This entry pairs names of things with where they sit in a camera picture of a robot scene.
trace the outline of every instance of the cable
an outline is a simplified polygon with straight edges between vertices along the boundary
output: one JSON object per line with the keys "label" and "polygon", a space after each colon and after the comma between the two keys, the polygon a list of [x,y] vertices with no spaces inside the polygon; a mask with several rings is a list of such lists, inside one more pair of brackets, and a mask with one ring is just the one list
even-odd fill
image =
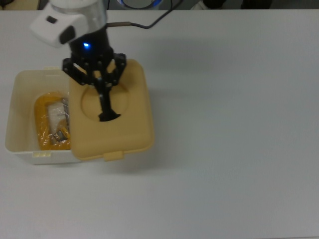
{"label": "cable", "polygon": [[184,0],[179,0],[178,3],[176,3],[175,6],[171,7],[170,10],[168,10],[167,12],[165,12],[162,16],[160,16],[158,19],[156,19],[151,25],[149,26],[144,26],[141,24],[137,24],[137,23],[133,23],[133,22],[129,22],[129,21],[125,21],[125,22],[110,22],[106,24],[106,27],[117,27],[117,26],[136,26],[139,28],[143,28],[143,29],[150,29],[153,26],[156,25],[156,23],[158,23],[160,20],[162,20],[164,17],[166,17],[168,14],[170,14],[173,10],[175,10],[176,8],[178,8],[179,5],[181,5],[181,3]]}

